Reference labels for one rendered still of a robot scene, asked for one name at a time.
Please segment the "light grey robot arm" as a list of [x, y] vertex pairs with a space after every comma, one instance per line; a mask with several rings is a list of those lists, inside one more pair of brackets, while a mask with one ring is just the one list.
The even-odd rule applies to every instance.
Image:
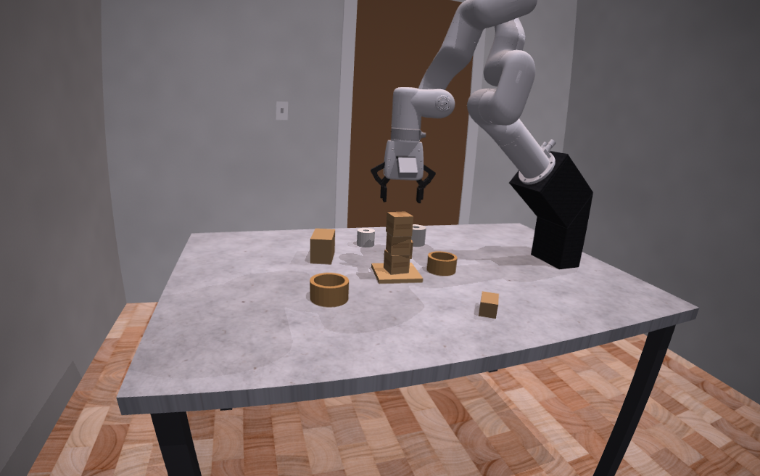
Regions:
[[482, 30], [495, 26], [484, 79], [497, 88], [475, 91], [468, 99], [468, 113], [518, 168], [521, 183], [536, 184], [547, 178], [555, 165], [550, 153], [555, 141], [544, 141], [540, 148], [519, 120], [534, 82], [535, 64], [523, 51], [525, 32], [518, 17], [531, 13], [536, 5], [537, 0], [466, 0], [460, 4], [419, 88], [394, 90], [391, 139], [419, 141], [426, 138], [419, 130], [421, 116], [445, 118], [452, 114], [455, 100], [445, 89], [471, 61]]

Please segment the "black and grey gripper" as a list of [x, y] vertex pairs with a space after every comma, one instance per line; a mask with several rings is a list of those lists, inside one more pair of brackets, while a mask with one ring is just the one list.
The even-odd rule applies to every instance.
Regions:
[[[396, 156], [416, 157], [416, 164], [418, 169], [416, 178], [398, 178]], [[377, 172], [381, 169], [384, 169], [384, 175], [386, 172], [386, 175], [382, 180], [377, 174]], [[424, 171], [426, 171], [429, 175], [422, 181]], [[383, 200], [383, 202], [387, 201], [386, 184], [389, 183], [390, 179], [397, 179], [416, 180], [417, 183], [419, 183], [417, 187], [416, 201], [417, 203], [421, 203], [421, 200], [424, 198], [424, 188], [429, 183], [431, 183], [431, 180], [434, 178], [434, 176], [436, 176], [436, 172], [428, 168], [428, 166], [424, 165], [424, 151], [422, 142], [399, 139], [391, 139], [391, 141], [387, 140], [384, 162], [380, 165], [374, 166], [374, 168], [371, 169], [371, 173], [373, 174], [373, 177], [377, 183], [381, 185], [380, 198]]]

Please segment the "light wooden square board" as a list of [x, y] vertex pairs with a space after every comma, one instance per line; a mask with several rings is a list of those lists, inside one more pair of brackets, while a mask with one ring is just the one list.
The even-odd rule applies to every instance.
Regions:
[[423, 282], [423, 277], [419, 274], [415, 266], [410, 263], [409, 273], [407, 274], [389, 274], [384, 269], [383, 263], [372, 263], [371, 268], [379, 284], [396, 284], [396, 283], [419, 283]]

